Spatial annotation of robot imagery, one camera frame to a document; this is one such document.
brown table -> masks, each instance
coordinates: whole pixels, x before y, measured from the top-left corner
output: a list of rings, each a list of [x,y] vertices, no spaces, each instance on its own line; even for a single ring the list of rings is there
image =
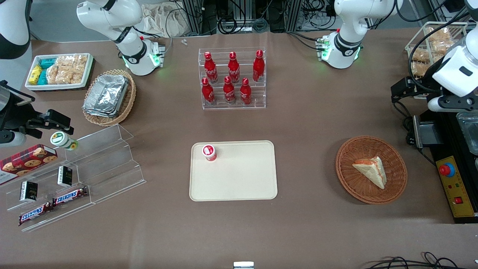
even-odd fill
[[[436,168],[406,145],[390,103],[390,86],[407,74],[403,48],[416,31],[370,31],[345,70],[318,62],[285,34],[217,34],[188,38],[188,46],[175,40],[164,68],[134,77],[138,95],[122,123],[135,136],[132,154],[148,182],[31,233],[0,205],[1,267],[213,269],[252,260],[260,269],[358,269],[385,256],[421,260],[422,251],[474,266],[477,226],[451,224]],[[203,111],[198,49],[240,46],[267,48],[267,108]],[[33,42],[34,55],[81,52],[97,60],[93,76],[125,68],[113,42]],[[80,138],[101,129],[82,114],[84,94],[39,93],[34,105],[71,117]],[[424,101],[405,103],[414,113],[426,109]],[[40,142],[48,144],[51,133]],[[394,203],[365,205],[340,185],[336,152],[357,135],[385,139],[405,160],[408,185]],[[262,139],[275,144],[275,199],[189,198],[194,143]],[[0,157],[22,148],[2,149]]]

white cloth bag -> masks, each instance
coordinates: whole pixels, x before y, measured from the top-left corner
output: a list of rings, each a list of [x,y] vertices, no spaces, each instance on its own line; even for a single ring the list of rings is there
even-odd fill
[[[188,32],[189,26],[185,20],[186,13],[182,8],[181,2],[163,2],[159,4],[143,4],[141,9],[143,10],[143,32],[151,34],[160,34],[163,37],[178,37]],[[168,31],[166,33],[166,17],[168,19]]]

small jar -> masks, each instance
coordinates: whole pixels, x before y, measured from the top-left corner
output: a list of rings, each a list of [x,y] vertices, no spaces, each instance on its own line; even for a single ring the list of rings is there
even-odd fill
[[[203,155],[211,162],[217,158],[216,149],[211,144],[204,145]]]
[[[78,147],[78,141],[69,137],[65,132],[55,132],[50,137],[50,143],[55,146],[63,147],[66,150],[75,150]]]

woven basket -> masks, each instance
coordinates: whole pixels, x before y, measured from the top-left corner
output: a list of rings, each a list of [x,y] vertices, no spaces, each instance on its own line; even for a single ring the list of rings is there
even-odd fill
[[[382,190],[352,166],[358,159],[382,159],[387,183]],[[387,142],[373,136],[357,136],[347,140],[338,150],[335,168],[340,183],[355,198],[369,204],[385,204],[396,200],[407,185],[407,168],[400,154]]]
[[[131,75],[123,70],[110,70],[104,72],[102,75],[122,75],[128,78],[128,88],[126,89],[127,92],[124,96],[123,103],[121,104],[121,107],[119,109],[119,114],[116,118],[93,116],[86,113],[85,111],[83,111],[83,114],[85,115],[86,119],[91,123],[98,124],[101,126],[112,126],[122,122],[130,113],[131,108],[133,107],[134,98],[136,97],[136,86],[134,85],[134,81]],[[90,87],[88,88],[87,94],[85,96],[85,100],[88,97],[88,94],[91,92],[91,88],[93,87],[98,78],[99,76],[96,77],[95,80],[90,84]]]

sandwich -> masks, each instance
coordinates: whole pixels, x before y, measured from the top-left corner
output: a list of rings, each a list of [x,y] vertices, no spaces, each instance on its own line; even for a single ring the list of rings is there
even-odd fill
[[[375,156],[372,159],[359,159],[356,160],[352,166],[370,179],[370,181],[377,185],[377,187],[382,190],[385,189],[387,176],[385,175],[385,170],[383,169],[380,157]]]

